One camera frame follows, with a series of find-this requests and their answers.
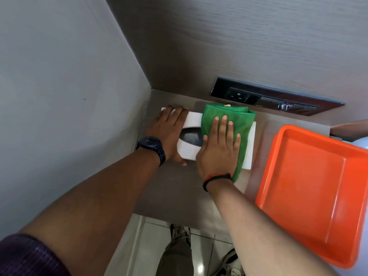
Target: plastic tray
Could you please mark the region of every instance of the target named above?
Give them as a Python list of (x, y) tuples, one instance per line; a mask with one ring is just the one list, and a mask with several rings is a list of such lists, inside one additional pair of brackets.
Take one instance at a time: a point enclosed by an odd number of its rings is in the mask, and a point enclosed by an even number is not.
[(328, 263), (350, 268), (367, 187), (368, 150), (286, 125), (274, 137), (256, 205)]

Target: sneaker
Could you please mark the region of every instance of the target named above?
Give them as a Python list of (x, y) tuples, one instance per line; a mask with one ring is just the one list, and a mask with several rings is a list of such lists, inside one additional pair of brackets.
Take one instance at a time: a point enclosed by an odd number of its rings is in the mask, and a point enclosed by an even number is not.
[(235, 249), (231, 249), (224, 260), (220, 269), (212, 276), (244, 276), (244, 270)]
[(177, 239), (184, 239), (188, 243), (189, 247), (191, 247), (191, 240), (190, 240), (190, 228), (183, 227), (177, 224), (170, 225), (170, 232), (171, 232), (171, 241)]

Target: cleaning cloth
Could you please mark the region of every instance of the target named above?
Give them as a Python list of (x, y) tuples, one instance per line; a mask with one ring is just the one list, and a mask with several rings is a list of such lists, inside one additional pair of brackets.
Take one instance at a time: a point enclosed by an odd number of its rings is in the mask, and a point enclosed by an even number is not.
[(233, 182), (235, 182), (239, 173), (242, 170), (244, 158), (246, 156), (246, 146), (248, 144), (248, 134), (249, 130), (254, 121), (255, 112), (248, 110), (248, 107), (238, 107), (238, 106), (223, 106), (221, 104), (208, 104), (202, 115), (201, 131), (203, 135), (209, 135), (209, 131), (212, 126), (212, 121), (216, 116), (221, 118), (227, 115), (228, 122), (234, 122), (234, 140), (236, 135), (240, 133), (241, 143), (238, 157), (238, 164), (236, 166), (236, 171), (232, 177)]

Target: wristwatch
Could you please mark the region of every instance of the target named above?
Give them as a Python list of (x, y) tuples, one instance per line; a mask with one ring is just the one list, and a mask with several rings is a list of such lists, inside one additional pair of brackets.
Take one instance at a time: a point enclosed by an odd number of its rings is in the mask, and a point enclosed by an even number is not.
[(160, 157), (160, 166), (162, 166), (165, 162), (165, 151), (163, 150), (162, 143), (158, 138), (154, 138), (153, 136), (146, 136), (145, 138), (142, 138), (140, 141), (138, 141), (136, 149), (138, 149), (139, 147), (155, 151)]

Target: hand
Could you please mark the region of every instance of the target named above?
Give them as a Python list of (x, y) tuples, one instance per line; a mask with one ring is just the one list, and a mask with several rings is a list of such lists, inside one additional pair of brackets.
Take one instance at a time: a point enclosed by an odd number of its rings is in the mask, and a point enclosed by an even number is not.
[(189, 111), (179, 107), (170, 115), (173, 109), (173, 106), (168, 106), (162, 110), (149, 126), (145, 135), (153, 136), (161, 141), (166, 160), (173, 158), (186, 166), (186, 162), (180, 157), (176, 145)]
[(202, 148), (196, 156), (198, 171), (203, 180), (215, 173), (234, 175), (238, 162), (240, 134), (237, 134), (233, 143), (234, 123), (232, 121), (228, 123), (226, 134), (227, 121), (228, 117), (223, 116), (218, 129), (219, 118), (215, 117), (209, 136), (203, 136)]

